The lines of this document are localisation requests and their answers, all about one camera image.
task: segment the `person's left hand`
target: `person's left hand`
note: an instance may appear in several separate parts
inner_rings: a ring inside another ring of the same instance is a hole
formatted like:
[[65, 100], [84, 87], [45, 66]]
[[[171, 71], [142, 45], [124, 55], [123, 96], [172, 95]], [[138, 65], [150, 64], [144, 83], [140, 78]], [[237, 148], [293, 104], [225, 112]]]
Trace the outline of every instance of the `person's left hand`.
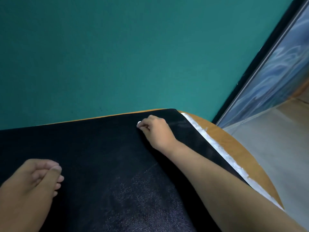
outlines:
[[0, 187], [0, 231], [37, 232], [64, 180], [52, 160], [27, 160]]

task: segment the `person's right arm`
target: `person's right arm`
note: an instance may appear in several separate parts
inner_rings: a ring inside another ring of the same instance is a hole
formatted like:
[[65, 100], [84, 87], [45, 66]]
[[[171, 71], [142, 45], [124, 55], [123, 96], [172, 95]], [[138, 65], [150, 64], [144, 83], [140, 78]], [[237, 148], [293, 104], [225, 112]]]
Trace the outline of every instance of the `person's right arm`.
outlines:
[[306, 231], [240, 179], [177, 141], [164, 119], [149, 116], [137, 127], [183, 172], [222, 231]]

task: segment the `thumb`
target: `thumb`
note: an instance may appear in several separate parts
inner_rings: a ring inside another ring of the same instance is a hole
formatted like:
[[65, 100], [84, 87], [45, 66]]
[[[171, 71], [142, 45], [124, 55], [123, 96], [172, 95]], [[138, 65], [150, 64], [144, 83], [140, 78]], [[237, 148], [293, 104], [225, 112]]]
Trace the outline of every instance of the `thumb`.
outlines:
[[45, 190], [49, 191], [51, 195], [53, 195], [55, 185], [61, 174], [61, 170], [62, 168], [59, 165], [53, 166], [50, 170], [48, 170], [38, 186], [43, 187]]
[[142, 126], [139, 128], [141, 131], [143, 131], [145, 137], [147, 138], [147, 140], [149, 140], [149, 136], [150, 136], [150, 130], [145, 127], [145, 126]]

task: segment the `teal wall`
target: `teal wall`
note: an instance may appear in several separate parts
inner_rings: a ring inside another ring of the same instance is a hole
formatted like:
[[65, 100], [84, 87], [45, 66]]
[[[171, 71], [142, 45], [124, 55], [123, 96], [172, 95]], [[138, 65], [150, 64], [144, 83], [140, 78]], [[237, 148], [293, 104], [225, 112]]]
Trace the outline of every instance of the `teal wall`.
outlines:
[[153, 108], [211, 120], [292, 0], [0, 0], [0, 129]]

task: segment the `hand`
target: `hand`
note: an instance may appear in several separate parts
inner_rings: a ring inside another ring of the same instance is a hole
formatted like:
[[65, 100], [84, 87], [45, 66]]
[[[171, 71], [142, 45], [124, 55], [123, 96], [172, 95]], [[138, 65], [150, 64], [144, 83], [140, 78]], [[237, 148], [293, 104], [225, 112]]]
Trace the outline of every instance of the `hand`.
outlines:
[[0, 231], [37, 232], [64, 180], [52, 160], [27, 160], [0, 187]]
[[164, 155], [170, 153], [179, 142], [176, 140], [172, 130], [162, 118], [150, 115], [137, 124], [145, 134], [151, 146]]

